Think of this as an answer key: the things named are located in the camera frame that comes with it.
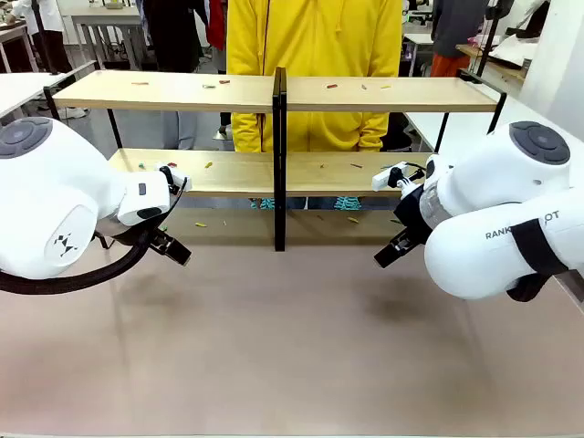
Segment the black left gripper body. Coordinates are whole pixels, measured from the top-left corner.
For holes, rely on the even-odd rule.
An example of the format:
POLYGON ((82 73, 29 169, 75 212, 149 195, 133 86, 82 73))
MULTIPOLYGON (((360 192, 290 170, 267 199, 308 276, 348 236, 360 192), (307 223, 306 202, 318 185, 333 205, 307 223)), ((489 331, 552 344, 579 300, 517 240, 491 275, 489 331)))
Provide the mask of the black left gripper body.
POLYGON ((125 225, 116 218, 103 218, 98 221, 98 239, 104 249, 110 249, 113 245, 107 238, 122 245, 133 246, 144 232, 157 228, 159 224, 160 220, 156 218, 132 226, 125 225))

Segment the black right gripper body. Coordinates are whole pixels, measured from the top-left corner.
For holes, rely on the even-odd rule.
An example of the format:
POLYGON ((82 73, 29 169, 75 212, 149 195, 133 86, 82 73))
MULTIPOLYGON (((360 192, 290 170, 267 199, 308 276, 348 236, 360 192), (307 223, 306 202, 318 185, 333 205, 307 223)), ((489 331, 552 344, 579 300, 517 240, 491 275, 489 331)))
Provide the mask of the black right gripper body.
POLYGON ((401 199, 394 210, 395 216, 405 227, 411 238, 428 238, 432 228, 425 222, 421 212, 421 197, 423 187, 418 186, 411 193, 401 199))

